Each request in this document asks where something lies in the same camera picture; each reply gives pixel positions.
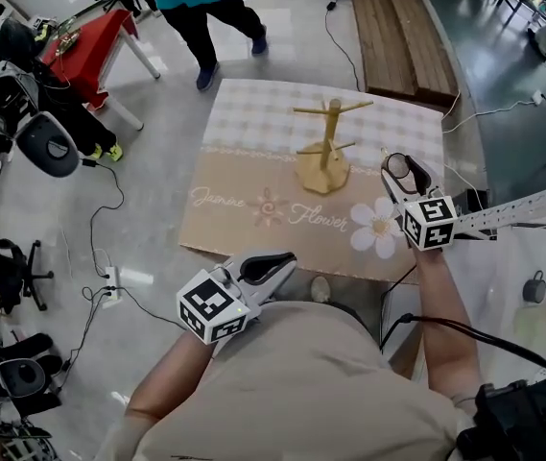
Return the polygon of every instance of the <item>beige shirt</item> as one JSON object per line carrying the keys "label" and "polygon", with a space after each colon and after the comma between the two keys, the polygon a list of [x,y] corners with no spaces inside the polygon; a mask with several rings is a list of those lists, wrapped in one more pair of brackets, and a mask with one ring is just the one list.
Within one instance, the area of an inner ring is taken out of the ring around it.
{"label": "beige shirt", "polygon": [[343,311],[272,303],[221,350],[189,400],[155,425],[123,419],[97,459],[443,460],[459,414],[391,371]]}

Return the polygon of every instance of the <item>sneaker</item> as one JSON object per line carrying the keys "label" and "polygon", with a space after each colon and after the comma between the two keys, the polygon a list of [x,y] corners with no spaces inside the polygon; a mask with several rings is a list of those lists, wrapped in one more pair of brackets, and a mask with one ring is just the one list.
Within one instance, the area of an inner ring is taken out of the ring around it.
{"label": "sneaker", "polygon": [[93,154],[89,156],[91,160],[98,160],[104,152],[102,151],[102,147],[96,143],[96,150],[93,151]]}
{"label": "sneaker", "polygon": [[198,74],[198,79],[196,80],[196,87],[200,92],[208,90],[213,85],[213,79],[215,74],[219,70],[219,63],[215,63],[213,68],[201,68],[200,74]]}
{"label": "sneaker", "polygon": [[326,278],[318,275],[311,281],[311,300],[314,303],[327,303],[331,294],[330,283]]}
{"label": "sneaker", "polygon": [[107,152],[107,156],[116,162],[123,156],[123,149],[118,143],[115,143],[112,147],[110,147],[110,150]]}
{"label": "sneaker", "polygon": [[264,35],[258,39],[253,40],[253,46],[251,46],[251,54],[255,57],[263,55],[269,49],[269,43],[266,40],[266,26],[264,28]]}

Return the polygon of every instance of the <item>wooden base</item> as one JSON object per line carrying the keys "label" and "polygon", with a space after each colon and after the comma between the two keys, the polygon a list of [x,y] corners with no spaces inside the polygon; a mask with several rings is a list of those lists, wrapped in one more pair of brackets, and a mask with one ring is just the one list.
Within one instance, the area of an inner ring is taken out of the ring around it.
{"label": "wooden base", "polygon": [[[304,148],[301,152],[321,152],[321,142],[313,143]],[[336,151],[337,158],[330,155],[327,169],[320,169],[321,154],[303,154],[298,156],[296,173],[304,189],[316,191],[322,195],[342,188],[349,176],[349,162],[345,159],[343,152]]]}

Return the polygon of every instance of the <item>checkered tablecloth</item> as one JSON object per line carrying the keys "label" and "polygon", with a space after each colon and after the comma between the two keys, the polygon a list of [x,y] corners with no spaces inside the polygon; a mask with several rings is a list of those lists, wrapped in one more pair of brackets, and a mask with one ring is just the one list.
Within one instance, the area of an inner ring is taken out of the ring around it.
{"label": "checkered tablecloth", "polygon": [[325,117],[294,112],[322,109],[331,99],[343,106],[373,101],[343,113],[335,141],[355,141],[344,149],[348,160],[378,169],[385,154],[402,152],[428,162],[443,174],[441,118],[438,111],[402,101],[319,85],[225,79],[204,134],[203,147],[253,149],[291,155],[323,139]]}

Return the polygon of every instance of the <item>office chair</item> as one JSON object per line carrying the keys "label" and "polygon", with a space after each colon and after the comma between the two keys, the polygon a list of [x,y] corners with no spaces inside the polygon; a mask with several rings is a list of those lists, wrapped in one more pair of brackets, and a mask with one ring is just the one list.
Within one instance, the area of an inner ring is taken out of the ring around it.
{"label": "office chair", "polygon": [[0,253],[0,305],[7,314],[12,308],[21,303],[21,290],[23,296],[32,297],[39,310],[47,309],[46,303],[38,295],[34,286],[34,280],[52,279],[53,272],[46,275],[33,273],[34,256],[36,248],[40,247],[40,241],[32,244],[29,257],[26,259],[21,249],[9,239],[0,239],[0,250],[10,250],[11,256]]}

